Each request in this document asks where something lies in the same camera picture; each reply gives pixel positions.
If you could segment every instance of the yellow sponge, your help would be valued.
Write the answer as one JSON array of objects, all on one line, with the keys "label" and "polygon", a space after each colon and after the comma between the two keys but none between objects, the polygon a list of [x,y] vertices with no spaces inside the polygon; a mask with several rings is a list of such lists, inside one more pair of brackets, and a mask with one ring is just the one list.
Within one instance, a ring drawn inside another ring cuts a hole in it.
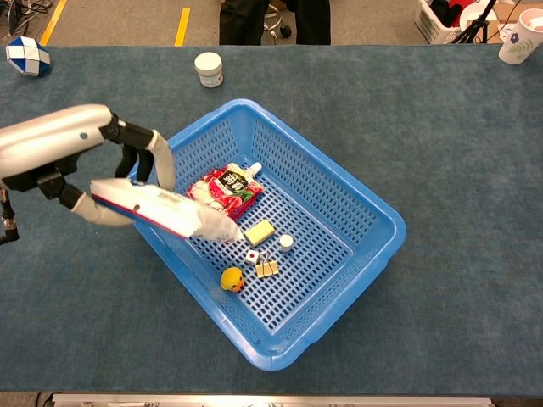
[{"label": "yellow sponge", "polygon": [[264,242],[273,233],[275,233],[275,228],[268,220],[264,219],[247,230],[245,237],[254,247]]}]

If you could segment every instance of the blue plastic basket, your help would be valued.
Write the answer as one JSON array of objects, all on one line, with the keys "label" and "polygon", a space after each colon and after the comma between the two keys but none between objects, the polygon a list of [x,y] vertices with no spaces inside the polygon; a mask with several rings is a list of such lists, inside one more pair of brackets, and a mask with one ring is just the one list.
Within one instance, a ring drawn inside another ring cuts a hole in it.
[{"label": "blue plastic basket", "polygon": [[[353,304],[405,240],[398,213],[356,178],[258,104],[232,100],[169,141],[177,192],[208,171],[258,161],[266,190],[239,220],[243,231],[268,219],[275,236],[258,246],[279,263],[279,275],[259,279],[244,262],[247,242],[182,240],[137,223],[156,253],[210,318],[254,366],[292,364]],[[294,236],[280,250],[278,238]],[[241,293],[221,289],[221,273],[244,271]]]}]

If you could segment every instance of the white cup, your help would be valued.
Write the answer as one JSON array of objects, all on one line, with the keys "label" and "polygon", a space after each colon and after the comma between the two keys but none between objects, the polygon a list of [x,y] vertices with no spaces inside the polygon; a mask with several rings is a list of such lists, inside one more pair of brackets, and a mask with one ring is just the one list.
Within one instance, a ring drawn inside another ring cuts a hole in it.
[{"label": "white cup", "polygon": [[543,9],[524,10],[498,54],[503,62],[521,64],[543,42]]}]

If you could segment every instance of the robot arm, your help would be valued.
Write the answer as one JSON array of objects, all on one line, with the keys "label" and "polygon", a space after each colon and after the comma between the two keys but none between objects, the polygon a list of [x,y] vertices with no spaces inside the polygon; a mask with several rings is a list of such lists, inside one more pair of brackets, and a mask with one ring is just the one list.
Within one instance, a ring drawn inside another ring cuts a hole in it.
[{"label": "robot arm", "polygon": [[159,186],[173,190],[173,157],[167,141],[157,131],[126,123],[99,104],[63,109],[0,129],[4,239],[18,237],[8,190],[25,192],[38,187],[47,199],[57,198],[89,222],[108,226],[131,224],[132,220],[99,205],[64,178],[77,171],[77,160],[83,153],[105,140],[123,145],[115,177],[128,176],[139,159],[138,181],[146,181],[155,164]]}]

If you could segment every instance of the binder clip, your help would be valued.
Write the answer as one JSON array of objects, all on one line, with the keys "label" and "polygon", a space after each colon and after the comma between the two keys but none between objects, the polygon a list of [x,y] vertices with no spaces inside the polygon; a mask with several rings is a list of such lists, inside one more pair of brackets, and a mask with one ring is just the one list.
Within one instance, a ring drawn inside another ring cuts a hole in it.
[{"label": "binder clip", "polygon": [[261,253],[258,256],[258,263],[255,266],[256,276],[258,278],[275,276],[279,274],[279,264],[276,260],[270,261],[270,254],[267,252]]}]

